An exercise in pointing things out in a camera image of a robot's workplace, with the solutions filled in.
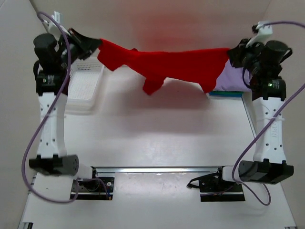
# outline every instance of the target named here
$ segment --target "white wall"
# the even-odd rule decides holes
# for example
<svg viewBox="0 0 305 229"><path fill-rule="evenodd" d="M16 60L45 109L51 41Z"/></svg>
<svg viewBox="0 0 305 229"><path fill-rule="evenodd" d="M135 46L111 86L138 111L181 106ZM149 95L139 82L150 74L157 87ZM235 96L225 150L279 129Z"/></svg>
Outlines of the white wall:
<svg viewBox="0 0 305 229"><path fill-rule="evenodd" d="M64 15L64 26L139 50L234 46L270 0L32 0Z"/></svg>
<svg viewBox="0 0 305 229"><path fill-rule="evenodd" d="M304 0L32 0L39 10L64 15L64 25L88 36L108 39L126 48L180 51L234 47L250 37L251 26L262 19L305 22ZM291 95L304 82L305 31L275 26L274 38L295 53L283 64L282 76ZM302 93L284 112L284 143L295 175L283 182L295 220L305 228L305 108Z"/></svg>
<svg viewBox="0 0 305 229"><path fill-rule="evenodd" d="M304 0L272 0L265 19L295 20L305 23ZM289 26L274 26L274 38L293 48L294 54L283 63L281 76L287 83L287 95L290 96L301 84L305 83L305 30ZM284 149L287 162L295 166L295 174L284 181L285 194L299 228L305 228L305 92L302 92L283 112Z"/></svg>
<svg viewBox="0 0 305 229"><path fill-rule="evenodd" d="M17 228L27 197L21 160L40 120L32 71L33 39L42 32L29 1L0 1L1 229Z"/></svg>

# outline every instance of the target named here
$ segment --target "purple fabric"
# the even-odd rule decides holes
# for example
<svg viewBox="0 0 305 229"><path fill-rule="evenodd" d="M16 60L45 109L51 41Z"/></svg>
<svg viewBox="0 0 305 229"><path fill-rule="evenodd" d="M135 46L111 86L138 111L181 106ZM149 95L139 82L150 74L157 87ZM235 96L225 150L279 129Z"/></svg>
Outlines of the purple fabric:
<svg viewBox="0 0 305 229"><path fill-rule="evenodd" d="M231 66L230 61L228 60L225 63L223 72L219 75L216 81L216 87L214 91L238 91L238 92L249 92L249 88L245 86L242 78L243 69L234 68ZM249 72L246 71L244 75L244 80L247 84L250 82Z"/></svg>

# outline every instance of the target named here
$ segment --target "white tray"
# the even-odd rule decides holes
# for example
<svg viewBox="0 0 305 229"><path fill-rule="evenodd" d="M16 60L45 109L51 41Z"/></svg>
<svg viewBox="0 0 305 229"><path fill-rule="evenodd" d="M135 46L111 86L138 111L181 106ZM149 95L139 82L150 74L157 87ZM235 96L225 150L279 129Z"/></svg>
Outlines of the white tray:
<svg viewBox="0 0 305 229"><path fill-rule="evenodd" d="M96 58L76 60L70 72L66 113L90 113L99 90L104 65Z"/></svg>

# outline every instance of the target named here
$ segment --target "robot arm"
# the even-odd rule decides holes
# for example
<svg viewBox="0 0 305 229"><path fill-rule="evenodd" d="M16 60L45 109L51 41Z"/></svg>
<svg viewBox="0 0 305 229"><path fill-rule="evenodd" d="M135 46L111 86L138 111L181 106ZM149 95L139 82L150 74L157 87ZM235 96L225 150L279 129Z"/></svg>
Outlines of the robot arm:
<svg viewBox="0 0 305 229"><path fill-rule="evenodd" d="M233 67L242 67L243 72L247 69L252 75L247 87L252 90L256 131L261 132L271 119L275 121L256 142L253 161L241 161L235 178L243 182L277 184L294 172L293 166L286 164L283 149L283 116L274 117L286 98L286 84L279 76L280 63L292 54L292 50L279 41L261 43L272 34L271 26L264 28L258 24L253 31L257 33L254 38L241 40L236 48L228 51L228 55ZM233 182L232 169L222 168L223 180Z"/></svg>
<svg viewBox="0 0 305 229"><path fill-rule="evenodd" d="M85 60L100 46L101 40L85 37L74 29L66 31L71 50L71 63L76 59ZM50 33L34 39L38 61L34 65L36 92L39 97L41 119L47 115L67 73L67 49L63 37L57 41ZM92 168L79 163L77 155L67 155L64 143L64 111L68 98L68 84L49 114L41 130L36 158L29 160L30 168L44 175L76 176L91 178Z"/></svg>

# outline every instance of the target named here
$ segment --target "white mounting clamp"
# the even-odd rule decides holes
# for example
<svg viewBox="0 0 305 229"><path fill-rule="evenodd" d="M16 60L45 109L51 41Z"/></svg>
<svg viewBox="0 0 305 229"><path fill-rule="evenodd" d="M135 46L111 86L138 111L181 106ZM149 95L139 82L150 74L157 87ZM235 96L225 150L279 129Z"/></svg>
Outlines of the white mounting clamp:
<svg viewBox="0 0 305 229"><path fill-rule="evenodd" d="M254 44L255 42L265 42L272 35L272 26L264 24L268 23L268 21L260 21L257 24L256 30L258 30L256 36L250 39L250 41L246 44L246 48Z"/></svg>
<svg viewBox="0 0 305 229"><path fill-rule="evenodd" d="M52 18L61 26L62 30L69 34L69 32L61 25L62 24L62 14L59 12L54 11ZM57 28L57 26L52 21L44 21L47 26L48 33L52 34L57 40L61 36L61 32Z"/></svg>

